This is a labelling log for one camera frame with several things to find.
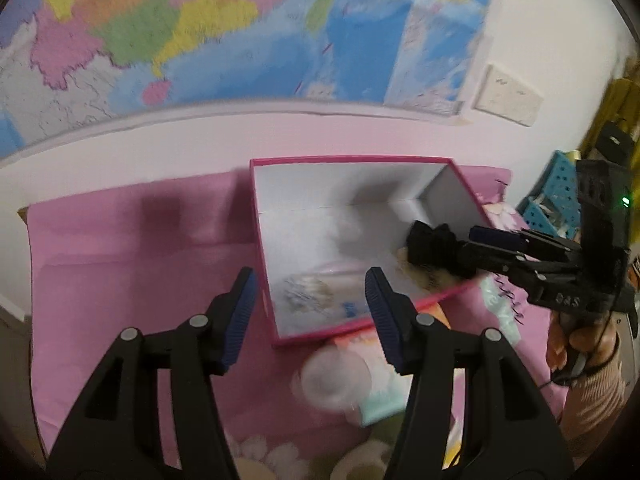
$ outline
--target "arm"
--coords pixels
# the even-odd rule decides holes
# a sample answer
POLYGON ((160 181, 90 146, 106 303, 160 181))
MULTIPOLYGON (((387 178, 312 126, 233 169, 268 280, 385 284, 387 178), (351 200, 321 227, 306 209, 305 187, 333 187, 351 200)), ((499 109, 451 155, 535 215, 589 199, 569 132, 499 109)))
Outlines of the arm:
POLYGON ((554 313, 546 352, 546 362, 552 370, 566 364, 568 344, 580 352, 593 352, 586 368, 587 372, 591 369, 591 373, 569 389, 560 422, 574 463, 579 466, 600 445, 615 422, 624 406, 625 385, 613 322, 577 330, 567 340, 554 313))

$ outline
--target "silver bolt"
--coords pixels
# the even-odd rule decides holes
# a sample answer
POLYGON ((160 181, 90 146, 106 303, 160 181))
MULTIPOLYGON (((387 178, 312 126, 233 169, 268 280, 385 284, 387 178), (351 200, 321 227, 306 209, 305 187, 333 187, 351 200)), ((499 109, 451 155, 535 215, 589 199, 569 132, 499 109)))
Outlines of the silver bolt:
POLYGON ((415 320, 424 326, 431 326, 433 322, 436 321, 431 314, 418 314, 415 320))
POLYGON ((194 328, 202 328, 209 322, 209 318, 204 314, 196 314, 189 320, 189 324, 194 328))
POLYGON ((495 328, 489 328, 484 333, 484 337, 487 338, 489 341, 493 341, 494 343, 496 343, 500 341, 500 339, 502 339, 502 334, 498 332, 495 328))
POLYGON ((120 332, 120 339, 124 341, 133 341, 138 336, 138 329, 130 326, 120 332))

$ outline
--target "hand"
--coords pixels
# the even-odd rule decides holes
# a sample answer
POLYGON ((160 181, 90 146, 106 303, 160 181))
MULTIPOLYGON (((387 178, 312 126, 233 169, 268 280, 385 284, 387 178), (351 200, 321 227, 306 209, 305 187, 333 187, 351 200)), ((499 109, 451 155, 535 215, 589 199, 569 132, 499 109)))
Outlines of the hand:
POLYGON ((606 319, 599 320, 593 326, 579 328, 567 336, 562 331, 558 321, 558 313, 551 313, 551 324, 549 325, 548 339, 546 340, 546 364, 554 372, 564 368, 566 365, 566 347, 570 344, 578 352, 593 355, 587 361, 586 368, 601 365, 608 361, 616 349, 616 322, 613 319, 605 326, 606 319))

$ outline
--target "box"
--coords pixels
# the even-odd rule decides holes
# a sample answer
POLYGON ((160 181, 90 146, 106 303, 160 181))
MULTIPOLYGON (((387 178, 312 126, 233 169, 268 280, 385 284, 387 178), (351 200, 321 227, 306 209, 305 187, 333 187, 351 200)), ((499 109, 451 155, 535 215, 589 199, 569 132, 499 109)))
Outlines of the box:
POLYGON ((330 274, 329 282, 356 284, 364 300, 364 273, 380 266, 394 290, 423 304, 427 296, 427 303, 436 303, 470 285, 429 295, 404 275, 396 259, 415 220, 447 223, 460 239, 474 225, 490 226, 452 160, 275 158, 252 160, 251 172, 260 279, 274 344, 323 340, 372 326, 368 312, 334 319, 327 311, 298 309, 290 300, 292 277, 330 274))

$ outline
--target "sleeve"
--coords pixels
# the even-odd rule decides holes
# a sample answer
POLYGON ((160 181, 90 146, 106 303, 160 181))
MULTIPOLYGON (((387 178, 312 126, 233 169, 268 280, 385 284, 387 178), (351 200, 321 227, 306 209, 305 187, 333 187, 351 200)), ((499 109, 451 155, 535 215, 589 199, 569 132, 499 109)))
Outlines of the sleeve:
POLYGON ((564 404, 560 430, 567 440, 576 467, 600 445, 625 403, 620 349, 597 373, 580 378, 564 404))

